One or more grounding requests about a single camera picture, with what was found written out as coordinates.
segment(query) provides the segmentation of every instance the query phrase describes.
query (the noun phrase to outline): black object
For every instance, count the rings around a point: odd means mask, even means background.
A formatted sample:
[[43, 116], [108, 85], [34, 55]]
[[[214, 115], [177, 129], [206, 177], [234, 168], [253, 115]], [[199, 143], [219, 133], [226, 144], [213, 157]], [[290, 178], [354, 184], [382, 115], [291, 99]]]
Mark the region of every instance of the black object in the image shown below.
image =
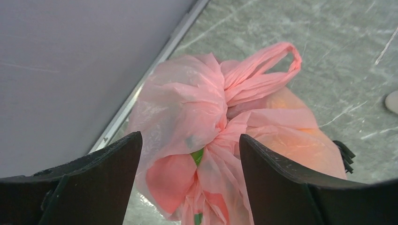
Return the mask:
[[355, 157], [355, 154], [342, 142], [333, 141], [335, 145], [337, 145], [340, 150], [341, 158], [343, 158], [344, 168], [346, 173], [352, 173], [353, 168], [350, 166], [354, 163], [352, 160]]
[[398, 224], [398, 179], [367, 185], [334, 178], [248, 135], [239, 147], [256, 225]]
[[0, 224], [121, 225], [141, 147], [136, 132], [33, 176], [0, 179]]

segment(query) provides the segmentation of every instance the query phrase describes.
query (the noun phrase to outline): white wall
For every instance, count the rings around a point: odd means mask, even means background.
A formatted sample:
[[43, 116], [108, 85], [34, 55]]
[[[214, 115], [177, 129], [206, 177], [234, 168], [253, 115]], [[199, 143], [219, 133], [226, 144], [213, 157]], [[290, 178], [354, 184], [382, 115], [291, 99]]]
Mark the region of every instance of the white wall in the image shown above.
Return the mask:
[[0, 177], [86, 154], [194, 0], [0, 2]]

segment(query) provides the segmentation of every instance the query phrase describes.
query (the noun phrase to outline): grey marble floor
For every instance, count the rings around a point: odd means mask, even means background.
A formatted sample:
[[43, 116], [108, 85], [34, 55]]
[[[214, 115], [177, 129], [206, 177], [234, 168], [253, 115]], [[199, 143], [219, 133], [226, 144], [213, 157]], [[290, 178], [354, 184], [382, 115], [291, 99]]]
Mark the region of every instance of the grey marble floor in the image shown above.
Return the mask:
[[[349, 179], [372, 183], [398, 177], [398, 116], [383, 104], [398, 89], [398, 35], [390, 40], [397, 27], [396, 0], [213, 0], [173, 57], [213, 52], [242, 60], [292, 42], [303, 64], [288, 86], [322, 131], [357, 155]], [[125, 224], [174, 223], [134, 189]]]

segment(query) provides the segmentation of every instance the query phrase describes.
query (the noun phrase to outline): plastic bag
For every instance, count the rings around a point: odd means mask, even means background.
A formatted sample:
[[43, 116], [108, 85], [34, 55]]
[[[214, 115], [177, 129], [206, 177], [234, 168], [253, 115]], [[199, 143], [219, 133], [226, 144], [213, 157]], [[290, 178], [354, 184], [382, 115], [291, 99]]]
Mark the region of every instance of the plastic bag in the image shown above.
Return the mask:
[[[289, 52], [287, 72], [265, 74]], [[346, 178], [338, 148], [285, 85], [301, 58], [290, 43], [246, 60], [196, 55], [161, 63], [134, 106], [127, 132], [141, 131], [138, 190], [182, 225], [253, 225], [239, 156], [247, 133], [319, 172]]]

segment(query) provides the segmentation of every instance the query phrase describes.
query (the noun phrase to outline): green item inside bag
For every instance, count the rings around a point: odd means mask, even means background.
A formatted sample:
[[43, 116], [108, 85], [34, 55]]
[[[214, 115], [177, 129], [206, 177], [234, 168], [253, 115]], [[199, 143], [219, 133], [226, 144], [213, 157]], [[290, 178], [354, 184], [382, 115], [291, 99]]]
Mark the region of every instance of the green item inside bag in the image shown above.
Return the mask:
[[202, 218], [203, 218], [202, 213], [195, 214], [195, 217], [194, 217], [195, 225], [200, 225], [202, 223]]
[[192, 156], [193, 160], [195, 161], [196, 166], [198, 166], [203, 157], [203, 149], [191, 153], [191, 156]]
[[[193, 160], [195, 161], [196, 166], [199, 166], [200, 161], [202, 160], [203, 150], [204, 149], [201, 149], [199, 151], [191, 153], [191, 156], [192, 156]], [[200, 225], [202, 223], [202, 218], [203, 218], [203, 214], [202, 213], [195, 214], [194, 218], [193, 218], [194, 222], [195, 222], [195, 225]]]

